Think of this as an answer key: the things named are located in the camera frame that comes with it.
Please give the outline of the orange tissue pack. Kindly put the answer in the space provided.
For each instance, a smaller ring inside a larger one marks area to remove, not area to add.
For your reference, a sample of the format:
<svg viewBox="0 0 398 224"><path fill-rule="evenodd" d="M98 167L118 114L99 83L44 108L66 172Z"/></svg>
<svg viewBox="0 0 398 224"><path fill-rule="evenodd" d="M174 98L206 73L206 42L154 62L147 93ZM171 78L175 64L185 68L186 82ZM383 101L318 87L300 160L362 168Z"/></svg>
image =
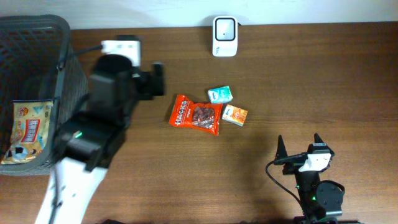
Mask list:
<svg viewBox="0 0 398 224"><path fill-rule="evenodd" d="M248 112L233 105L226 105L222 119L238 126L243 126Z"/></svg>

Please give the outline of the red Hacks candy bag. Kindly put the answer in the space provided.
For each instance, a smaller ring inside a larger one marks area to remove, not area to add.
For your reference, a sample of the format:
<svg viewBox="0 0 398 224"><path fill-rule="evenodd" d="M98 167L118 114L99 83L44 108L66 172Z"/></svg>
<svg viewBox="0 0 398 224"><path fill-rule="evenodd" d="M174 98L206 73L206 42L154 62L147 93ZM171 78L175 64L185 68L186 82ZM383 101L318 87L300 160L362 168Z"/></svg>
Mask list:
<svg viewBox="0 0 398 224"><path fill-rule="evenodd" d="M195 103L185 95L177 95L169 124L177 128L192 128L219 134L222 104Z"/></svg>

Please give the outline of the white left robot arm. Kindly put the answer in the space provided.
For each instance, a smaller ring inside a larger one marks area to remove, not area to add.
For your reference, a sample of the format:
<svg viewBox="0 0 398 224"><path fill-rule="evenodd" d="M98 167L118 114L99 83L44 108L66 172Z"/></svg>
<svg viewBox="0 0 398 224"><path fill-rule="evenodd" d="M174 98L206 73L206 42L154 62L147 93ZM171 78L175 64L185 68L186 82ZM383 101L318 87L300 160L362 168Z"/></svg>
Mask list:
<svg viewBox="0 0 398 224"><path fill-rule="evenodd" d="M52 139L55 164L36 223L81 223L111 161L126 140L134 108L165 93L164 66L142 71L123 55L101 56L91 90Z"/></svg>

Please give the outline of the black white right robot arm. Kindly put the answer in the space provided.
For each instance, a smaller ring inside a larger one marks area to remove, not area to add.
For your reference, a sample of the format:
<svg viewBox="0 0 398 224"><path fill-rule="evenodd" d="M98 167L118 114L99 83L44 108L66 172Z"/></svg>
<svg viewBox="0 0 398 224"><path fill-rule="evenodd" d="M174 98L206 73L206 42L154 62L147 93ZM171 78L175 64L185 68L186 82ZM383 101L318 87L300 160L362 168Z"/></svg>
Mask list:
<svg viewBox="0 0 398 224"><path fill-rule="evenodd" d="M282 136L278 137L274 165L282 166L284 175L294 175L298 202L303 215L294 217L294 223L337 223L341 216L345 188L332 180L321 180L335 153L315 133L314 143L307 152L289 156Z"/></svg>

